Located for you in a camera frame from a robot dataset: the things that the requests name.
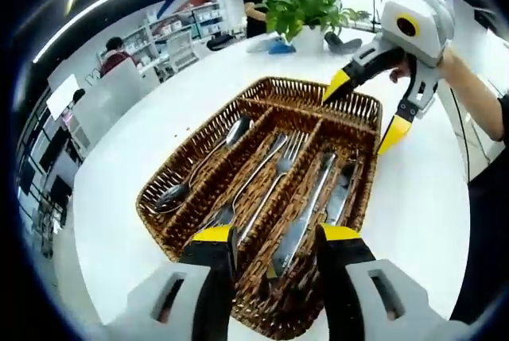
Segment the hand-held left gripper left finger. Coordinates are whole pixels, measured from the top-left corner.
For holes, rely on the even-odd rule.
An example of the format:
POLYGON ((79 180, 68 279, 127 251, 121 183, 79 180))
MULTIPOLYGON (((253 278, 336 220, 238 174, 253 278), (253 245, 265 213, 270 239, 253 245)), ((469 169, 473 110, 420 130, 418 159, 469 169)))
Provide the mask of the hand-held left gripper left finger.
POLYGON ((235 295, 236 227, 195 233, 177 262, 131 290, 102 340, 226 340, 235 295))

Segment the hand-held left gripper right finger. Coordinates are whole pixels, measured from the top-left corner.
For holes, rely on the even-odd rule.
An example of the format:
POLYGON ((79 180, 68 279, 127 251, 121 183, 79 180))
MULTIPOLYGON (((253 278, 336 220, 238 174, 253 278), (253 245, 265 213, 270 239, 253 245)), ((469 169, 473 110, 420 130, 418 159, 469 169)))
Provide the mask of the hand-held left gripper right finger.
POLYGON ((376 259, 359 233, 322 223, 317 265, 331 340, 467 340, 467 324, 446 320, 426 290, 387 259, 376 259))

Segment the person's right hand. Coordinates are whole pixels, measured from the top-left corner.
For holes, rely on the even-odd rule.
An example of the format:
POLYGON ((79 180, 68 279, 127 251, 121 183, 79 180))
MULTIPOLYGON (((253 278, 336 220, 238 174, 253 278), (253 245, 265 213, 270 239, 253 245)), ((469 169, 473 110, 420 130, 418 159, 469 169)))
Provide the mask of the person's right hand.
MULTIPOLYGON (((446 47, 436 66, 441 79, 448 79, 457 73, 457 69, 463 64, 462 59, 450 48, 446 47)), ((410 75, 410 59, 405 55, 390 72, 390 80, 396 83, 402 77, 410 75)))

